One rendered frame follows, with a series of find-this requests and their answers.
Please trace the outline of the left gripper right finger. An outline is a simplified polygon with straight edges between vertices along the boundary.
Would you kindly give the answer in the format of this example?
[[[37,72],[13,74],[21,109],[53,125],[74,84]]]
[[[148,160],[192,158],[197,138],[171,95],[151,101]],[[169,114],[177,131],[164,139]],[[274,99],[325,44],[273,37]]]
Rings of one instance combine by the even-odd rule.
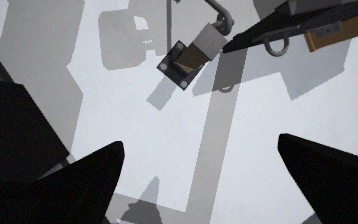
[[[322,224],[358,224],[358,155],[288,133],[277,149]]]

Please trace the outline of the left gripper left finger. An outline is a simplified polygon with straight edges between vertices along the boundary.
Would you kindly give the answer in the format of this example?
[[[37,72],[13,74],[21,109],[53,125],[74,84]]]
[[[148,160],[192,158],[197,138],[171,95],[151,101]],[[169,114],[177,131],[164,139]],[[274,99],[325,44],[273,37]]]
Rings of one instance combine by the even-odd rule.
[[[125,158],[122,141],[5,195],[0,224],[102,224]]]

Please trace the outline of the brown wooden cabinet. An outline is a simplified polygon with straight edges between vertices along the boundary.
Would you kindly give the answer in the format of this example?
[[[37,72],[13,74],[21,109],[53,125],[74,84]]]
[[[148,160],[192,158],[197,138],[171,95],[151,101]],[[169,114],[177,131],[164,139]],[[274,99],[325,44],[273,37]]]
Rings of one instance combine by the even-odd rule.
[[[235,35],[222,51],[225,54],[264,44],[270,55],[280,57],[289,48],[289,37],[301,34],[310,53],[358,37],[358,0],[287,0],[273,13]],[[284,39],[283,49],[273,51],[269,42],[281,39]]]

